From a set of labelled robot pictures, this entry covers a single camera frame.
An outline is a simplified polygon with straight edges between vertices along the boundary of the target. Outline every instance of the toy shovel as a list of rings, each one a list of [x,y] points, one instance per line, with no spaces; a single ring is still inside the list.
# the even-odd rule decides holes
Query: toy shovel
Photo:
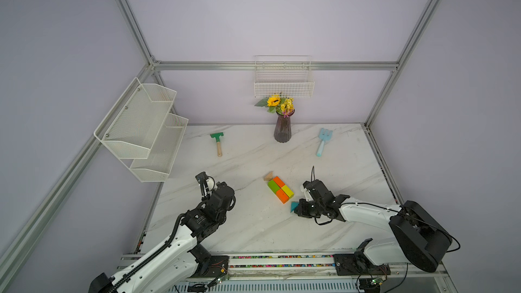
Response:
[[[322,128],[320,130],[320,134],[318,135],[318,138],[322,139],[322,142],[320,143],[320,146],[318,147],[317,156],[322,156],[322,151],[324,149],[324,144],[326,141],[331,139],[331,136],[333,135],[333,131],[329,129]]]

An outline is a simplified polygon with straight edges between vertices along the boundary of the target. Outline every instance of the white wire basket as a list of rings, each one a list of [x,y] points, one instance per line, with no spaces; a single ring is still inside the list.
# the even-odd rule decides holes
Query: white wire basket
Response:
[[[147,159],[135,159],[129,169],[141,180],[165,181],[181,145],[188,119],[169,113]]]
[[[141,182],[165,181],[181,145],[188,119],[170,113],[176,91],[135,78],[134,92],[108,128],[94,136]]]
[[[307,55],[257,55],[255,57],[255,97],[310,98],[315,82]]]

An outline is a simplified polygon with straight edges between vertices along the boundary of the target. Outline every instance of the yellow block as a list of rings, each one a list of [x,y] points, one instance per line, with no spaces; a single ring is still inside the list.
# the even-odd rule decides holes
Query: yellow block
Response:
[[[291,197],[293,197],[294,193],[291,191],[291,189],[288,186],[283,186],[281,189],[286,193],[286,195],[288,195],[288,197],[290,199],[291,199]]]

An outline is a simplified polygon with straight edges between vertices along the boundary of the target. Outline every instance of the vent grille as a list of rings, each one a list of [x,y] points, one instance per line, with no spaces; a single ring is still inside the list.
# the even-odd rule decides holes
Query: vent grille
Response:
[[[227,281],[211,287],[209,292],[311,292],[311,293],[349,293],[358,292],[354,279],[287,279],[284,281]],[[177,284],[180,293],[185,293],[188,285],[201,282],[181,282]],[[171,287],[168,292],[177,293]]]

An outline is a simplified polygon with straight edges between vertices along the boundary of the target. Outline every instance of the white marble surface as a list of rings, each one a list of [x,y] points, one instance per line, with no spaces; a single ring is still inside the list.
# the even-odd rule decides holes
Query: white marble surface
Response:
[[[378,162],[359,124],[293,125],[286,143],[273,138],[274,125],[188,126],[170,178],[165,182],[152,216],[142,253],[172,231],[176,217],[201,200],[195,175],[206,171],[225,181],[236,193],[235,208],[226,223],[203,241],[209,251],[281,252],[340,251],[356,248],[366,238],[386,238],[389,233],[360,224],[333,221],[319,226],[312,219],[290,213],[268,188],[263,177],[273,171],[295,193],[315,166],[317,179],[335,195],[341,193],[375,203],[395,203]],[[316,156],[320,129],[333,130],[322,157]],[[223,156],[217,156],[210,133],[221,137]]]

